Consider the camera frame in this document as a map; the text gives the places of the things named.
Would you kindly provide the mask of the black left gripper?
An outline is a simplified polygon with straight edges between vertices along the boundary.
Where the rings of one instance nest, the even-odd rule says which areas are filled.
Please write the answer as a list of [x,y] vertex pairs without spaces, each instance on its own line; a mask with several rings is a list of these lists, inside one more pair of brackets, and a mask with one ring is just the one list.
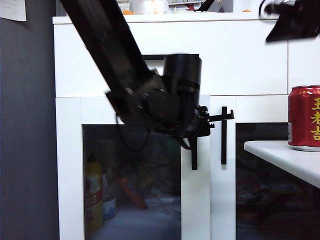
[[219,115],[211,115],[208,122],[208,108],[206,106],[183,106],[181,110],[181,121],[179,124],[180,138],[195,138],[200,136],[202,130],[209,123],[209,127],[213,129],[213,122],[227,121],[234,119],[234,111],[231,109],[227,113],[227,109],[223,109]]

